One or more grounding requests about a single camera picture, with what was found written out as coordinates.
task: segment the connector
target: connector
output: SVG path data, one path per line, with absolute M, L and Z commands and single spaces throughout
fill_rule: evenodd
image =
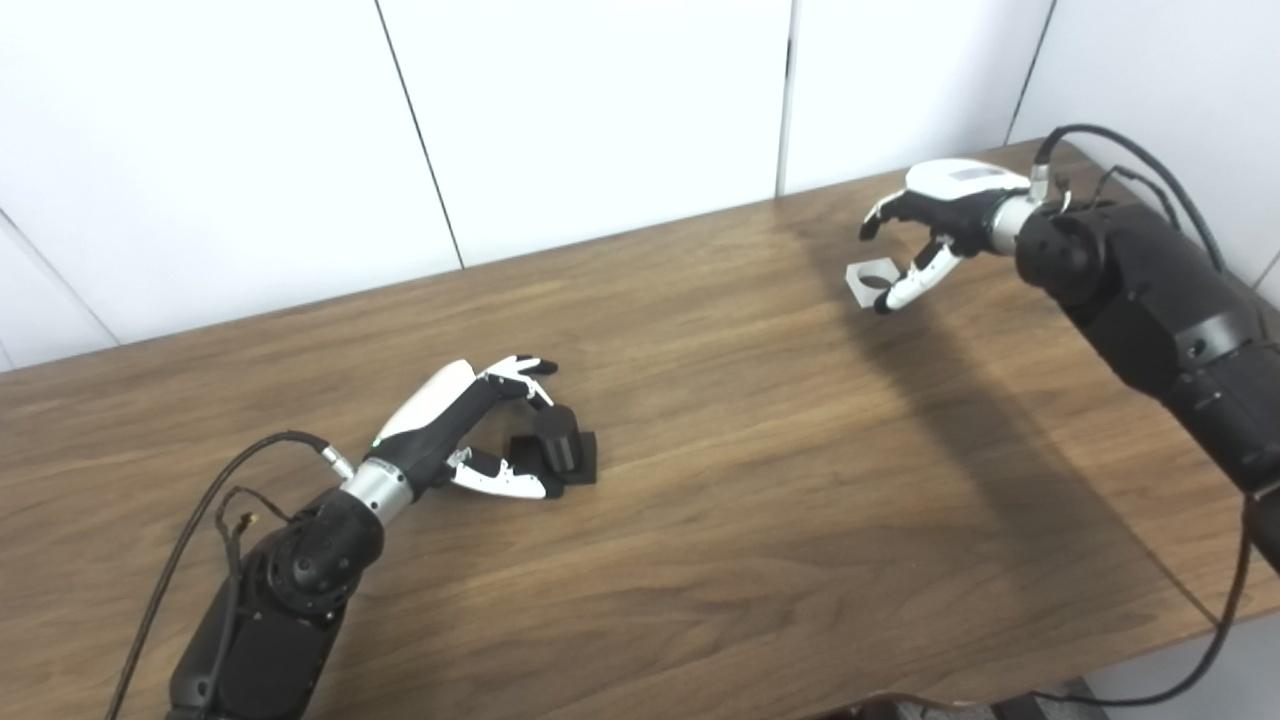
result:
M 346 457 L 343 457 L 340 452 L 338 452 L 337 447 L 332 445 L 325 447 L 323 451 L 320 451 L 320 456 L 329 462 L 329 468 L 332 468 L 333 471 L 337 473 L 343 482 L 347 482 L 356 477 L 356 469 L 351 466 L 349 460 L 347 460 Z
M 1030 181 L 1030 197 L 1039 205 L 1048 197 L 1048 163 L 1032 165 Z

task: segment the wooden table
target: wooden table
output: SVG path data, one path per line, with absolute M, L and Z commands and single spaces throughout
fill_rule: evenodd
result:
M 984 156 L 1021 169 L 1032 149 Z M 1084 187 L 1096 169 L 1062 149 Z M 0 375 L 0 694 L 100 712 L 218 469 L 296 427 L 358 456 L 426 377 L 554 359 L 600 482 L 458 488 L 401 515 L 308 717 L 800 719 L 881 691 L 991 701 L 1210 629 L 1229 483 L 1123 388 L 1009 260 L 890 318 L 847 263 L 901 173 Z M 529 421 L 500 413 L 476 445 Z M 273 448 L 237 477 L 296 507 L 333 478 Z M 127 703 L 223 575 L 196 536 Z M 1280 606 L 1254 574 L 1247 610 Z

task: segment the robotic hand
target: robotic hand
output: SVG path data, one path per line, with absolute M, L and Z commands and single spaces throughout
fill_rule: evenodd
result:
M 906 188 L 877 202 L 858 237 L 873 240 L 884 220 L 909 220 L 929 227 L 929 243 L 876 299 L 876 311 L 883 315 L 906 306 L 964 258 L 1010 254 L 1023 222 L 1039 206 L 1029 188 L 1023 176 L 977 160 L 931 160 L 908 170 Z
M 445 482 L 489 495 L 559 497 L 564 486 L 554 478 L 516 473 L 507 460 L 457 448 L 503 400 L 526 400 L 539 411 L 554 406 L 534 375 L 556 369 L 554 363 L 527 355 L 506 357 L 479 374 L 466 360 L 445 365 L 378 432 L 348 492 L 367 496 L 370 509 L 387 520 Z
M 429 488 L 453 482 L 490 495 L 554 498 L 564 484 L 594 483 L 594 436 L 579 433 L 572 411 L 554 405 L 535 379 L 554 372 L 554 363 L 525 355 L 481 373 L 465 360 L 451 363 L 390 416 L 360 468 L 352 470 L 325 448 L 344 482 L 241 560 L 239 574 L 223 584 L 173 673 L 166 717 L 301 717 L 347 601 L 383 552 L 387 527 Z M 521 447 L 532 470 L 457 447 L 506 400 L 525 400 L 538 410 L 536 438 L 512 439 L 513 452 L 516 441 L 526 441 Z
M 1210 261 L 1172 214 L 1097 199 L 1073 206 L 1069 192 L 1060 205 L 1047 204 L 1050 154 L 1068 132 L 1107 137 L 1155 169 Z M 1280 571 L 1280 348 L 1222 274 L 1212 233 L 1158 160 L 1114 131 L 1064 126 L 1041 146 L 1030 178 L 973 160 L 913 167 L 906 188 L 872 208 L 860 238 L 873 238 L 887 219 L 928 225 L 931 242 L 877 297 L 879 313 L 919 297 L 961 258 L 1014 256 L 1021 279 L 1044 290 L 1116 375 L 1160 401 L 1254 501 L 1249 537 Z

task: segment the wire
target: wire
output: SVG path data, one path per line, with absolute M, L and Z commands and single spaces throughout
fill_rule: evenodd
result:
M 1217 630 L 1213 633 L 1213 639 L 1210 641 L 1208 647 L 1204 648 L 1204 655 L 1201 656 L 1199 662 L 1190 671 L 1189 675 L 1183 678 L 1180 683 L 1169 688 L 1165 692 L 1160 692 L 1152 696 L 1135 697 L 1126 700 L 1098 700 L 1088 696 L 1078 694 L 1048 694 L 1048 693 L 1032 693 L 1041 700 L 1048 700 L 1053 702 L 1073 702 L 1076 705 L 1089 705 L 1093 707 L 1142 707 L 1146 705 L 1158 705 L 1167 700 L 1172 700 L 1184 692 L 1189 691 L 1198 683 L 1210 667 L 1213 666 L 1213 661 L 1217 660 L 1219 653 L 1222 651 L 1222 646 L 1226 643 L 1226 635 L 1231 632 L 1231 625 L 1235 623 L 1235 612 L 1240 607 L 1240 597 L 1244 594 L 1244 583 L 1249 577 L 1249 552 L 1252 544 L 1249 543 L 1248 534 L 1248 515 L 1253 509 L 1253 501 L 1251 498 L 1244 500 L 1244 511 L 1242 514 L 1242 530 L 1240 530 L 1240 552 L 1235 561 L 1235 577 L 1231 579 L 1231 589 L 1226 593 L 1226 605 L 1222 607 L 1222 616 L 1217 621 Z
M 219 510 L 224 510 L 227 506 L 228 496 L 223 496 L 223 505 Z M 209 708 L 214 705 L 214 696 L 218 692 L 218 680 L 223 675 L 223 665 L 227 661 L 227 655 L 230 652 L 232 647 L 232 630 L 236 628 L 236 611 L 239 607 L 239 589 L 241 589 L 241 536 L 244 530 L 257 520 L 252 512 L 246 512 L 241 515 L 236 528 L 227 530 L 227 525 L 219 528 L 219 533 L 223 536 L 223 550 L 227 552 L 227 612 L 223 615 L 223 633 L 218 638 L 218 653 L 214 656 L 214 665 L 209 671 L 209 683 L 205 685 L 205 692 L 201 693 L 202 700 L 200 701 L 200 710 L 196 712 L 195 720 L 205 720 L 209 714 Z
M 1178 232 L 1183 231 L 1183 225 L 1178 220 L 1178 211 L 1174 210 L 1174 204 L 1169 201 L 1169 195 L 1165 192 L 1165 190 L 1158 184 L 1156 184 L 1155 182 L 1152 182 L 1152 179 L 1148 178 L 1147 176 L 1132 168 L 1126 168 L 1124 165 L 1111 165 L 1110 170 L 1102 173 L 1102 178 L 1098 179 L 1097 187 L 1093 188 L 1093 200 L 1089 202 L 1089 209 L 1098 206 L 1098 202 L 1102 200 L 1102 188 L 1106 187 L 1107 181 L 1111 179 L 1111 176 L 1120 176 L 1132 181 L 1138 181 L 1142 184 L 1147 186 L 1147 190 L 1155 193 L 1155 196 L 1160 200 L 1160 206 L 1165 210 L 1165 219 L 1169 220 L 1169 224 L 1172 225 L 1172 228 Z
M 1192 201 L 1190 196 L 1187 195 L 1187 190 L 1183 188 L 1183 183 L 1178 182 L 1174 173 L 1165 167 L 1164 163 L 1156 159 L 1155 155 L 1148 152 L 1143 146 L 1138 145 L 1133 140 L 1117 133 L 1114 129 L 1105 128 L 1102 126 L 1092 124 L 1070 124 L 1061 126 L 1048 133 L 1048 137 L 1041 142 L 1039 149 L 1036 151 L 1037 165 L 1048 165 L 1050 158 L 1053 154 L 1053 147 L 1057 145 L 1064 136 L 1073 132 L 1083 132 L 1089 135 L 1096 135 L 1098 137 L 1105 137 L 1111 142 L 1124 147 L 1129 152 L 1133 152 L 1139 160 L 1143 161 L 1148 168 L 1156 172 L 1161 181 L 1169 186 L 1170 192 L 1178 199 L 1179 205 L 1187 211 L 1187 218 L 1190 219 L 1192 227 L 1196 228 L 1196 233 L 1199 234 L 1201 242 L 1204 245 L 1204 251 L 1208 252 L 1208 261 L 1213 265 L 1213 269 L 1219 273 L 1225 270 L 1225 264 L 1222 263 L 1222 250 L 1217 245 L 1217 238 L 1213 237 L 1213 232 L 1208 229 L 1208 223 L 1204 222 L 1204 217 L 1201 215 L 1199 208 Z
M 129 653 L 124 659 L 124 666 L 120 669 L 120 679 L 115 684 L 115 692 L 111 693 L 111 701 L 106 707 L 105 720 L 115 720 L 120 714 L 120 706 L 124 705 L 124 696 L 129 689 L 129 682 L 133 679 L 133 671 L 137 669 L 138 659 L 142 656 L 142 646 L 146 644 L 147 633 L 151 632 L 151 624 L 155 621 L 156 612 L 160 610 L 160 602 L 164 600 L 164 594 L 169 589 L 169 582 L 173 579 L 173 574 L 178 569 L 178 561 L 182 559 L 182 553 L 187 548 L 187 543 L 191 542 L 191 536 L 195 534 L 196 528 L 200 527 L 200 520 L 205 516 L 205 511 L 209 510 L 214 497 L 218 496 L 218 491 L 223 489 L 223 486 L 227 484 L 232 473 L 243 465 L 246 460 L 256 455 L 264 447 L 285 441 L 310 445 L 317 454 L 323 454 L 325 448 L 329 447 L 328 441 L 311 433 L 284 430 L 283 433 L 268 436 L 246 447 L 239 455 L 233 457 L 220 473 L 218 473 L 218 477 L 214 478 L 212 483 L 210 483 L 209 489 L 205 491 L 200 502 L 196 503 L 196 509 L 191 512 L 191 518 L 187 519 L 187 524 L 183 525 L 182 532 L 178 533 L 178 539 L 174 542 L 173 551 L 169 553 L 169 560 L 165 561 L 164 569 L 160 570 L 160 578 L 156 580 L 155 589 L 151 591 L 151 600 L 147 601 L 147 607 L 142 612 L 142 621 L 138 623 L 138 632 L 133 637 L 133 644 L 129 647 Z
M 218 691 L 218 683 L 223 676 L 223 665 L 227 661 L 227 655 L 230 652 L 232 635 L 236 629 L 236 611 L 239 607 L 239 591 L 241 583 L 243 582 L 243 565 L 241 564 L 241 537 L 250 525 L 257 521 L 257 516 L 252 512 L 246 512 L 241 515 L 238 523 L 234 528 L 228 529 L 227 521 L 223 519 L 227 514 L 227 506 L 237 495 L 250 495 L 257 498 L 268 510 L 271 511 L 280 521 L 284 524 L 289 523 L 289 516 L 280 510 L 280 506 L 268 500 L 261 492 L 247 488 L 243 486 L 236 486 L 223 495 L 221 502 L 218 503 L 218 510 L 214 512 L 214 525 L 218 528 L 218 534 L 223 537 L 223 547 L 227 551 L 227 615 L 223 618 L 223 633 L 218 639 L 218 653 L 214 656 L 214 665 L 209 671 L 209 684 L 206 692 L 204 693 L 204 700 L 200 705 L 200 711 L 196 712 L 195 720 L 204 720 L 205 715 L 209 712 L 210 707 L 214 705 L 214 693 Z

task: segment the white robotic hand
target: white robotic hand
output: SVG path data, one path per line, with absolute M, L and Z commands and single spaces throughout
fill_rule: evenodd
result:
M 458 448 L 462 438 L 506 400 L 544 411 L 556 404 L 534 378 L 554 373 L 549 360 L 512 355 L 476 373 L 456 360 L 435 373 L 392 414 L 343 489 L 366 501 L 384 521 L 433 487 L 453 482 L 474 491 L 522 498 L 563 493 L 556 478 L 518 471 L 507 460 Z
M 964 258 L 1010 252 L 1012 236 L 1006 238 L 1002 229 L 1020 228 L 1038 206 L 1029 199 L 1029 188 L 1025 177 L 977 160 L 929 160 L 911 167 L 906 188 L 870 209 L 859 238 L 874 238 L 884 220 L 910 220 L 929 227 L 929 243 L 876 299 L 876 311 L 906 306 L 942 282 Z

